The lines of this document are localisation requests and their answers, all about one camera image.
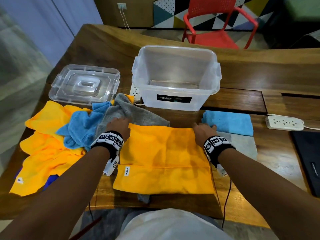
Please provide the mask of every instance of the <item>black laptop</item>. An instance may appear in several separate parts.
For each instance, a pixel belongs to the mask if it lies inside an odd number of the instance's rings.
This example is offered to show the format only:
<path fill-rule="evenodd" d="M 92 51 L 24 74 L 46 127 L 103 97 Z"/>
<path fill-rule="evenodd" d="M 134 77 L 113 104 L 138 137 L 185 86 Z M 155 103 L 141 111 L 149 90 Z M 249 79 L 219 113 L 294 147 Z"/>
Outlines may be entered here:
<path fill-rule="evenodd" d="M 311 193 L 320 198 L 320 133 L 290 131 Z"/>

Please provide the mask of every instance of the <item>clear plastic storage box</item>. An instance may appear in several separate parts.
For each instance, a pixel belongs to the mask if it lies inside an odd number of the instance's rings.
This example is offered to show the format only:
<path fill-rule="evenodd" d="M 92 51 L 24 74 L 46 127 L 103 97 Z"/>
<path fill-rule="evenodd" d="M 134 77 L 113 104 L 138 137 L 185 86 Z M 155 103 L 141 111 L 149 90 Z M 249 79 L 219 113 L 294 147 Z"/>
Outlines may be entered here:
<path fill-rule="evenodd" d="M 117 69 L 70 64 L 52 83 L 49 98 L 91 106 L 93 103 L 111 101 L 119 83 L 120 72 Z"/>
<path fill-rule="evenodd" d="M 147 107 L 198 111 L 220 89 L 221 68 L 208 49 L 147 45 L 132 67 Z"/>

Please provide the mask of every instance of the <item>wristband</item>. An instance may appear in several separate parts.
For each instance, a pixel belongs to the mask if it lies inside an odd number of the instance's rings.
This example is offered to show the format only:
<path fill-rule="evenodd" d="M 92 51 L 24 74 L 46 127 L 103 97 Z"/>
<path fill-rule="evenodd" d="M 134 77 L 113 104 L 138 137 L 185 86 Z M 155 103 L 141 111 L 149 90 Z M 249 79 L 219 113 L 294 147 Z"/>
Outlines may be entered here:
<path fill-rule="evenodd" d="M 209 161 L 214 165 L 216 169 L 218 169 L 218 156 L 222 153 L 225 149 L 235 147 L 231 145 L 226 138 L 221 136 L 212 136 L 207 139 L 203 145 L 204 151 L 207 154 L 207 158 Z"/>
<path fill-rule="evenodd" d="M 111 162 L 116 158 L 123 144 L 122 135 L 114 130 L 107 131 L 99 135 L 99 137 L 91 144 L 94 147 L 104 147 L 110 152 Z"/>

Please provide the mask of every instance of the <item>geometric pattern wall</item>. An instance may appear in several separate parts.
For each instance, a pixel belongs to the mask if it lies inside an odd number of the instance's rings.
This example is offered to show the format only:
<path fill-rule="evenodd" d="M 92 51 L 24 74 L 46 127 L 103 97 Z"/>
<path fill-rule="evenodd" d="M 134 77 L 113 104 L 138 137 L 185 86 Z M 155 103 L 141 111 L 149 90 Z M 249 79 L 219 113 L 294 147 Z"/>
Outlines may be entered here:
<path fill-rule="evenodd" d="M 269 20 L 279 0 L 237 0 L 235 7 L 244 9 L 259 23 L 259 29 Z M 190 0 L 156 0 L 153 2 L 153 28 L 185 28 L 183 16 L 188 12 Z M 190 19 L 195 30 L 222 29 L 226 13 L 207 14 Z M 238 12 L 233 12 L 226 29 L 252 30 L 253 25 Z"/>

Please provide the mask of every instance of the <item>power strip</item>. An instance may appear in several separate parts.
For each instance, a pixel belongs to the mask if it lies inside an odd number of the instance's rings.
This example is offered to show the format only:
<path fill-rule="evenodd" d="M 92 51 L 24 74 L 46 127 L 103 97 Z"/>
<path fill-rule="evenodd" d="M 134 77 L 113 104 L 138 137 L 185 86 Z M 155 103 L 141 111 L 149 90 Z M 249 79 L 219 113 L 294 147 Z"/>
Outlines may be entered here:
<path fill-rule="evenodd" d="M 134 84 L 131 85 L 130 96 L 134 96 L 135 103 L 138 103 L 141 101 L 140 90 Z"/>
<path fill-rule="evenodd" d="M 304 121 L 293 117 L 270 115 L 266 117 L 266 126 L 274 130 L 302 131 L 304 129 Z"/>

